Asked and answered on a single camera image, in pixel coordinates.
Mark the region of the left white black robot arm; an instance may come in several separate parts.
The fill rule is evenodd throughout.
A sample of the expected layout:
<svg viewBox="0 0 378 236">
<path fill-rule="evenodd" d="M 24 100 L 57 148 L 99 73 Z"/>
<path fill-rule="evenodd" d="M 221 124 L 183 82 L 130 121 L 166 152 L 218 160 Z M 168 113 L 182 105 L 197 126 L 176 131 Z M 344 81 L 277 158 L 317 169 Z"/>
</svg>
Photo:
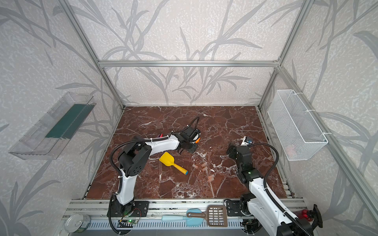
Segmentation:
<svg viewBox="0 0 378 236">
<path fill-rule="evenodd" d="M 180 132 L 150 139 L 133 139 L 116 146 L 109 155 L 111 166 L 117 171 L 119 180 L 115 196 L 121 206 L 131 205 L 134 201 L 136 178 L 141 173 L 151 155 L 169 150 L 189 153 L 197 149 L 200 130 L 187 126 Z"/>
</svg>

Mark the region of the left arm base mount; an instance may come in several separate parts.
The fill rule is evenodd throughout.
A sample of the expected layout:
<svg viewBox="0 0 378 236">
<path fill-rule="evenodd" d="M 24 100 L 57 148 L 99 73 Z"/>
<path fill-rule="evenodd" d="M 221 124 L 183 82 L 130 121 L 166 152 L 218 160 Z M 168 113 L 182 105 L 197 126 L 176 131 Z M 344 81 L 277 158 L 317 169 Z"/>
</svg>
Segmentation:
<svg viewBox="0 0 378 236">
<path fill-rule="evenodd" d="M 146 217 L 149 201 L 131 201 L 121 205 L 117 200 L 109 204 L 107 217 Z"/>
</svg>

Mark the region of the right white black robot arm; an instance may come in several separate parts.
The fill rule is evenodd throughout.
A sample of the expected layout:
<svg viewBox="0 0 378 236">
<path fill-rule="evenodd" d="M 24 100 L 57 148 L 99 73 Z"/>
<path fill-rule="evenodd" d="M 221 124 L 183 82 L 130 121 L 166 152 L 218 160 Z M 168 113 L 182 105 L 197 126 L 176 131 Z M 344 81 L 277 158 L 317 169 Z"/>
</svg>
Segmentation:
<svg viewBox="0 0 378 236">
<path fill-rule="evenodd" d="M 274 164 L 264 176 L 252 164 L 250 148 L 258 145 L 271 148 L 276 156 Z M 272 145 L 255 143 L 237 147 L 230 144 L 226 154 L 235 160 L 237 176 L 250 191 L 248 198 L 241 198 L 244 214 L 254 216 L 271 236 L 313 235 L 310 223 L 291 212 L 267 184 L 268 176 L 279 161 L 278 151 Z"/>
</svg>

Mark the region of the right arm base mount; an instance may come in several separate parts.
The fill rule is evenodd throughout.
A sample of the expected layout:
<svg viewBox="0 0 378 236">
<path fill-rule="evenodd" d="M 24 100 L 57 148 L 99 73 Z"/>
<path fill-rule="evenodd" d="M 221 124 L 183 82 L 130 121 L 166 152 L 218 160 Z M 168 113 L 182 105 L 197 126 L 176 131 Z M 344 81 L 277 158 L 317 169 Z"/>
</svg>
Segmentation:
<svg viewBox="0 0 378 236">
<path fill-rule="evenodd" d="M 242 204 L 240 200 L 225 199 L 223 204 L 226 206 L 227 216 L 252 216 L 248 209 Z"/>
</svg>

